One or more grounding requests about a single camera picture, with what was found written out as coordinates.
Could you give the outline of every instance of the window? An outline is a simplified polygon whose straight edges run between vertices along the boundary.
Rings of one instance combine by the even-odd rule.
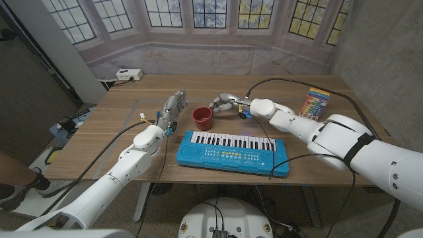
[[[335,46],[336,43],[338,43],[339,34],[341,33],[342,26],[344,25],[346,15],[350,10],[350,3],[351,0],[344,0],[341,10],[338,13],[338,17],[336,18],[336,22],[330,32],[328,44]]]
[[[328,0],[299,0],[289,32],[314,39],[325,14]]]
[[[122,0],[93,0],[109,33],[132,27]]]
[[[179,0],[145,0],[151,26],[182,27]]]
[[[238,28],[269,29],[274,0],[241,0]]]
[[[226,28],[227,0],[192,0],[195,28]]]
[[[95,38],[77,0],[42,0],[42,2],[72,44]]]

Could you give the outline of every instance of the black strap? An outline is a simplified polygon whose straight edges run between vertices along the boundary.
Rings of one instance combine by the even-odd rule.
[[[349,152],[344,157],[344,163],[348,168],[351,169],[350,163],[352,158],[357,155],[357,153],[362,149],[363,146],[370,144],[375,139],[375,136],[369,136],[369,134],[364,133],[362,136],[358,138],[357,143],[351,147]]]

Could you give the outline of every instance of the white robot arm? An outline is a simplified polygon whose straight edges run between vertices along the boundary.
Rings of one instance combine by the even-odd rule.
[[[82,195],[66,207],[36,218],[17,231],[88,229],[131,180],[144,173],[160,151],[158,143],[176,129],[175,121],[188,104],[184,89],[169,97],[158,120],[139,133],[121,152],[118,162]]]
[[[210,107],[215,109],[222,98],[216,98],[220,101]],[[346,116],[334,114],[325,122],[315,122],[268,99],[231,99],[229,103],[239,106],[241,101],[243,113],[265,117],[281,132],[304,141],[311,153],[341,158],[317,156],[327,165],[340,171],[350,167],[385,192],[423,211],[422,153],[374,139],[364,125]]]

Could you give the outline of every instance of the person's leg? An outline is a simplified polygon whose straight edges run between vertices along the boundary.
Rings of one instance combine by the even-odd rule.
[[[32,183],[37,173],[0,150],[0,183],[26,186]]]

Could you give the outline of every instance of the shoe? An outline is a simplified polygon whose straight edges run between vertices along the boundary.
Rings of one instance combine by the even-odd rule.
[[[58,194],[63,188],[66,188],[72,184],[72,181],[50,181],[50,186],[45,190],[38,190],[36,189],[37,193],[39,193],[43,198],[51,198]]]
[[[5,212],[17,209],[20,206],[20,203],[25,199],[26,193],[29,191],[29,188],[24,186],[14,187],[15,191],[12,195],[0,200],[0,208]]]

